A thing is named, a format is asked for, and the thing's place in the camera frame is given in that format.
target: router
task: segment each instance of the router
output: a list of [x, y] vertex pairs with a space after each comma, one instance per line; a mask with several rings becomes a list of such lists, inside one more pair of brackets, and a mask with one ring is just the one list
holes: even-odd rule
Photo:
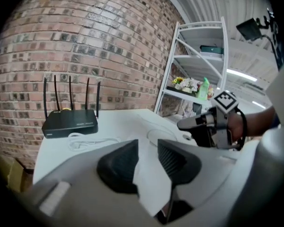
[[72, 104], [71, 96], [71, 76], [69, 76], [69, 87], [70, 87], [70, 102], [71, 110], [62, 109], [60, 110], [58, 95], [57, 95], [57, 85], [56, 85], [56, 76], [54, 75], [54, 88], [57, 109], [51, 111], [47, 116], [46, 110], [46, 78], [44, 78], [44, 87], [43, 87], [43, 103], [44, 103], [44, 114], [45, 122], [42, 126], [43, 135], [47, 139], [55, 139], [68, 137], [71, 133], [81, 133], [81, 134], [93, 134], [98, 132], [98, 122], [99, 118], [99, 94], [100, 94], [100, 82], [98, 82], [97, 87], [97, 103], [96, 103], [96, 114], [93, 109], [87, 109], [88, 105], [88, 91], [89, 91], [89, 78], [86, 85], [86, 94], [85, 94], [85, 109], [74, 110]]

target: ceiling light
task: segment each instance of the ceiling light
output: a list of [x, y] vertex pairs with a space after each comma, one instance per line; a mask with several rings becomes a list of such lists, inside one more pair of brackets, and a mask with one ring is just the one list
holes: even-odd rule
[[238, 71], [235, 71], [235, 70], [231, 70], [231, 69], [227, 69], [227, 73], [230, 73], [230, 74], [233, 74], [233, 75], [237, 75], [239, 77], [243, 77], [243, 78], [246, 78], [248, 80], [252, 80], [252, 81], [256, 81], [257, 79], [254, 78], [254, 77], [251, 77], [249, 75], [246, 75], [242, 72], [238, 72]]
[[257, 106], [259, 106], [259, 107], [261, 107], [261, 108], [266, 109], [266, 107], [264, 107], [263, 105], [261, 105], [261, 104], [259, 104], [259, 103], [255, 102], [255, 101], [252, 101], [252, 103], [253, 103], [253, 104], [255, 104], [255, 105], [257, 105]]

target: white ceiling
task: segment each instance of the white ceiling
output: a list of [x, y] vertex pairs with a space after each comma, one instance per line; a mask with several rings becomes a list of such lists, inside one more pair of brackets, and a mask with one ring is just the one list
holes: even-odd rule
[[[248, 81], [228, 74], [226, 88], [238, 97], [257, 101], [268, 107], [269, 99], [260, 89], [252, 89], [246, 83], [253, 83], [259, 88], [266, 89], [276, 77], [278, 70], [275, 58], [267, 39], [246, 42], [236, 25], [254, 17], [267, 16], [267, 8], [271, 11], [268, 0], [171, 0], [186, 23], [198, 21], [217, 21], [224, 17], [229, 38], [229, 65], [235, 69], [257, 78], [256, 82]], [[269, 30], [262, 30], [262, 34], [271, 36]]]

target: cardboard box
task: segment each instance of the cardboard box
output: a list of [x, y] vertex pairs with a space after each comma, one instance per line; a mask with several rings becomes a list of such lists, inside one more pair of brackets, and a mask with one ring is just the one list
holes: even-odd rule
[[21, 192], [24, 168], [16, 159], [0, 155], [0, 173], [8, 188]]

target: black cable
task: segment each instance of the black cable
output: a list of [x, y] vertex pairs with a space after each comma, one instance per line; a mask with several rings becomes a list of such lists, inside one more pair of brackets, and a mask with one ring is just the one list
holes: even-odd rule
[[45, 119], [47, 119], [47, 109], [46, 109], [46, 77], [44, 77], [44, 83], [43, 83], [43, 105], [44, 105], [44, 115]]
[[54, 77], [53, 77], [53, 82], [54, 82], [54, 86], [55, 86], [55, 95], [56, 95], [57, 108], [60, 111], [59, 101], [58, 101], [58, 94], [57, 94], [56, 75], [54, 75]]
[[267, 35], [262, 35], [262, 37], [265, 37], [266, 39], [269, 40], [269, 42], [271, 43], [271, 48], [273, 49], [273, 53], [274, 53], [274, 56], [275, 56], [275, 62], [276, 62], [276, 65], [278, 67], [278, 70], [280, 69], [280, 67], [282, 66], [280, 61], [279, 61], [279, 58], [278, 58], [278, 55], [277, 55], [277, 52], [275, 50], [275, 46], [274, 46], [274, 43], [273, 41], [271, 40], [271, 38]]
[[97, 101], [96, 101], [96, 116], [97, 116], [97, 118], [99, 118], [100, 85], [101, 85], [101, 82], [98, 82]]
[[89, 78], [87, 78], [86, 92], [85, 92], [85, 110], [87, 110], [87, 97], [89, 94]]
[[72, 104], [72, 95], [71, 95], [71, 76], [69, 76], [69, 86], [70, 86], [71, 110], [74, 110], [74, 105]]

